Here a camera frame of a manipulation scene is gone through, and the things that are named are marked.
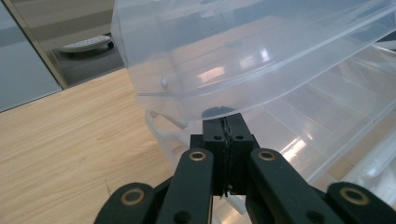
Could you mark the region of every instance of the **brass ring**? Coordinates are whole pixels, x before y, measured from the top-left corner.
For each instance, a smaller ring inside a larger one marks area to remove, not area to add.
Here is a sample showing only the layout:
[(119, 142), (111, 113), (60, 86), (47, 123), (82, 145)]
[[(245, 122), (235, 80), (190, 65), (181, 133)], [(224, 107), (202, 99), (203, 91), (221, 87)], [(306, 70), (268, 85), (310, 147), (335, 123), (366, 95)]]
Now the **brass ring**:
[(264, 161), (273, 161), (275, 159), (275, 154), (270, 151), (259, 152), (259, 158)]
[(189, 158), (192, 161), (203, 161), (206, 158), (206, 154), (201, 151), (193, 151), (190, 153)]
[[(349, 196), (348, 195), (349, 192), (358, 194), (360, 196), (359, 199)], [(343, 196), (343, 198), (345, 200), (349, 201), (350, 203), (354, 203), (357, 205), (366, 205), (370, 202), (369, 198), (358, 189), (345, 187), (345, 188), (340, 189), (340, 193), (341, 193), (341, 196)]]
[[(130, 193), (137, 193), (137, 194), (139, 194), (139, 196), (136, 199), (130, 201), (127, 198)], [(127, 190), (121, 196), (121, 202), (127, 206), (138, 204), (138, 203), (142, 202), (143, 199), (145, 199), (145, 191), (143, 191), (142, 189), (138, 189), (138, 188)]]

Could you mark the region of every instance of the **black mechanical arm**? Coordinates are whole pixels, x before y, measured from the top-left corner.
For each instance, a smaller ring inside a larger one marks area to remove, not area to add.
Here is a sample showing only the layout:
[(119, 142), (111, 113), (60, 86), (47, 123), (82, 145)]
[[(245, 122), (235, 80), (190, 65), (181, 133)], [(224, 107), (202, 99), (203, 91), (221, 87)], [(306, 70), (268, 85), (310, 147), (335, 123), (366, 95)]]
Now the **black mechanical arm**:
[(280, 153), (260, 148), (240, 114), (205, 120), (173, 177), (155, 189), (117, 189), (95, 223), (211, 223), (212, 196), (229, 193), (246, 195), (252, 223), (396, 223), (396, 212), (358, 185), (309, 186)]

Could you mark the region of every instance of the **clear plastic bin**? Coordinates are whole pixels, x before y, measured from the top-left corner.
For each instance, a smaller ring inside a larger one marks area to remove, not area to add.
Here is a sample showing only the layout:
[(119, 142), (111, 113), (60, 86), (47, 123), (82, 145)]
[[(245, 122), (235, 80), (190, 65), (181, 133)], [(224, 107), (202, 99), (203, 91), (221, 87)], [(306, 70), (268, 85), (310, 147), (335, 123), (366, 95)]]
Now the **clear plastic bin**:
[[(280, 151), (311, 185), (326, 191), (333, 182), (350, 181), (396, 205), (396, 53), (364, 49), (242, 115), (260, 146)], [(170, 167), (189, 148), (190, 134), (202, 133), (201, 121), (156, 112), (146, 118)], [(227, 200), (246, 212), (240, 197)], [(230, 205), (223, 206), (221, 211), (236, 216)]]
[(271, 102), (395, 26), (394, 0), (116, 1), (112, 34), (138, 103), (201, 120)]

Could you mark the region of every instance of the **wooden table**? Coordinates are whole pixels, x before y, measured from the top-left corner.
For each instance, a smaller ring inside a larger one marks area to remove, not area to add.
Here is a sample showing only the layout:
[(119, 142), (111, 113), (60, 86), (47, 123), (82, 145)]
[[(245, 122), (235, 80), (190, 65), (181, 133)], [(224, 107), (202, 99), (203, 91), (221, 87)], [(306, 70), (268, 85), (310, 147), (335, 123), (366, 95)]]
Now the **wooden table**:
[(0, 223), (93, 223), (114, 190), (166, 168), (122, 69), (0, 114)]

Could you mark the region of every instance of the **wood grain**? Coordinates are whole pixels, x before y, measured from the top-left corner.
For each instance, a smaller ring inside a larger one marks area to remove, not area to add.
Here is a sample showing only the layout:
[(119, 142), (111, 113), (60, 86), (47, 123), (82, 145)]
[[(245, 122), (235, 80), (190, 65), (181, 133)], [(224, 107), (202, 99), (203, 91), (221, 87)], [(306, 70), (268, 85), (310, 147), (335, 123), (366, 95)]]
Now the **wood grain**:
[(93, 223), (124, 184), (170, 176), (122, 69), (0, 114), (0, 223)]

